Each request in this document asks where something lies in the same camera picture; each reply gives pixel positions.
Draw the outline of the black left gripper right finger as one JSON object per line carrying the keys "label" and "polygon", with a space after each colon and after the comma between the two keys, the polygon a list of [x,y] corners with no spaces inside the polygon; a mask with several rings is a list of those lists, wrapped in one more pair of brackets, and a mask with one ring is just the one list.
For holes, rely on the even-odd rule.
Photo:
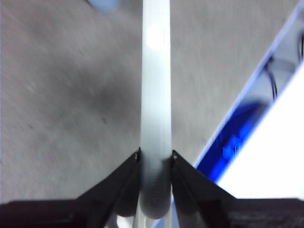
{"label": "black left gripper right finger", "polygon": [[171,156],[171,185],[181,228],[229,228],[230,203],[236,198],[209,180],[177,151]]}

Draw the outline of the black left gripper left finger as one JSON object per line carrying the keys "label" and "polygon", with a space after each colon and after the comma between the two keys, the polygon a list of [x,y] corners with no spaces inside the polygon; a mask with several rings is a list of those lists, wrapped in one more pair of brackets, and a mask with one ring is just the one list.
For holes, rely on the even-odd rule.
{"label": "black left gripper left finger", "polygon": [[92,205],[87,228],[103,228],[114,214],[133,217],[136,214],[141,175],[141,149],[131,154],[109,176],[87,190],[78,200]]}

